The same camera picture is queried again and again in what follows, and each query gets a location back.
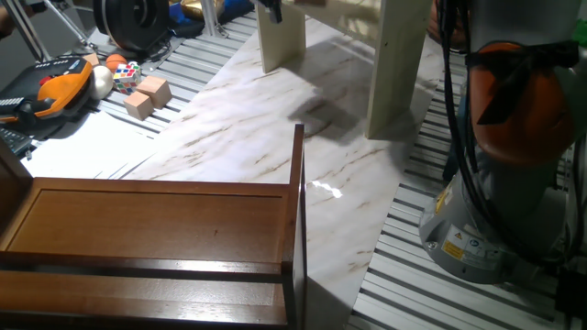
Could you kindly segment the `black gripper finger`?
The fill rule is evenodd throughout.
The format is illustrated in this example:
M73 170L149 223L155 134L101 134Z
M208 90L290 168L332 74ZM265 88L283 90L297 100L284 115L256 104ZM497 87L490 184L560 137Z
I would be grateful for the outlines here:
M282 1L281 0L257 0L270 14L270 21L275 24L282 22Z

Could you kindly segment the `bystander hand with dark sleeve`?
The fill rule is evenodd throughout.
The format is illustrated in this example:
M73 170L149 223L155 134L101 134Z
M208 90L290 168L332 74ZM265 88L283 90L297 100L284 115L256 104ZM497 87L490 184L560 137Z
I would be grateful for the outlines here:
M4 39L12 34L15 24L9 12L4 6L0 7L0 39Z

